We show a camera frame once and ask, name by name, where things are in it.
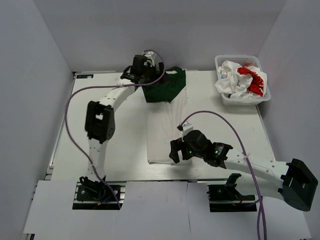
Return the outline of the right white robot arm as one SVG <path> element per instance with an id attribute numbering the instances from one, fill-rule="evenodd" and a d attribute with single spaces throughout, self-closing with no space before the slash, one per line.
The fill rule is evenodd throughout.
<path id="1" fill-rule="evenodd" d="M 233 200 L 259 190 L 263 197 L 280 199 L 303 212 L 311 210 L 319 181 L 299 159 L 284 162 L 247 157 L 229 144 L 211 142 L 199 130 L 170 142 L 169 158 L 174 163 L 193 157 L 232 171 L 222 193 Z"/>

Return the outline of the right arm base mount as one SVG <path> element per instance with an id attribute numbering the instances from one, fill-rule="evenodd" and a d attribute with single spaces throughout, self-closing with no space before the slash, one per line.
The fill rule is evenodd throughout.
<path id="1" fill-rule="evenodd" d="M 236 190 L 236 180 L 242 175 L 232 173 L 224 184 L 209 184 L 207 195 L 211 213 L 256 212 L 258 200 L 254 195 L 243 195 Z"/>

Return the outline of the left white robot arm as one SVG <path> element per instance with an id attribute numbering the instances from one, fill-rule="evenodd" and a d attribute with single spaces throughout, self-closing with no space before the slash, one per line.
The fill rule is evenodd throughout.
<path id="1" fill-rule="evenodd" d="M 87 132 L 90 158 L 85 176 L 89 180 L 100 182 L 106 179 L 106 149 L 116 130 L 116 110 L 140 85 L 158 82 L 165 75 L 163 60 L 156 66 L 157 55 L 152 50 L 135 55 L 132 65 L 123 71 L 110 92 L 100 100 L 88 103 L 84 128 Z"/>

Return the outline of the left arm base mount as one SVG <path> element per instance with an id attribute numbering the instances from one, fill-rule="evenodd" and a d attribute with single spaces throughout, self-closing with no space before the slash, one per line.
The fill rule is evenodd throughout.
<path id="1" fill-rule="evenodd" d="M 92 181 L 88 177 L 80 177 L 77 182 L 72 209 L 73 210 L 119 210 L 125 198 L 126 186 L 112 184 L 107 187 L 103 182 Z"/>

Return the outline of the green and white t shirt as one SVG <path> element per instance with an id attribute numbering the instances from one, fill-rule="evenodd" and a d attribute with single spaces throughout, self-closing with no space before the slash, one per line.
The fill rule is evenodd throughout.
<path id="1" fill-rule="evenodd" d="M 147 162 L 151 165 L 173 165 L 170 142 L 181 136 L 178 125 L 187 111 L 186 70 L 174 66 L 165 73 L 166 80 L 143 87 L 147 103 Z"/>

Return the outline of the white printed t shirt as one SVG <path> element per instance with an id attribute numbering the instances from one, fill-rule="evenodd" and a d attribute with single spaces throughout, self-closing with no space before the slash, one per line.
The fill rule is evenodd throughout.
<path id="1" fill-rule="evenodd" d="M 261 99 L 267 92 L 267 74 L 253 64 L 226 60 L 217 69 L 215 87 L 231 99 Z"/>

